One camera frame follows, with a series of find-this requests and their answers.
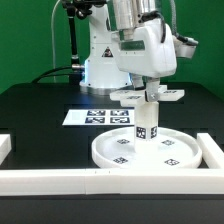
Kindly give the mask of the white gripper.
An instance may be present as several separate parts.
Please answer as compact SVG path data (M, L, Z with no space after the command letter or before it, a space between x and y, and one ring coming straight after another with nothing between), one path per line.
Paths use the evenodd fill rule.
M116 64L121 71L133 74L134 89L144 88L140 75L148 76L145 89L147 102L156 102L159 99L159 78L173 75L177 68L171 30L168 25L165 28L164 42L161 42L163 31L160 19L147 21L136 28L132 40L121 40L118 32L111 34L112 53Z

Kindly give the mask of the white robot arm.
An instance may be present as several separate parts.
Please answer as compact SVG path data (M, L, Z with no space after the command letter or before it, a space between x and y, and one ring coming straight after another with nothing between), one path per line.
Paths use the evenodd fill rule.
M106 95L131 86L157 99L160 79L177 67L160 0L95 0L90 10L90 54L81 88Z

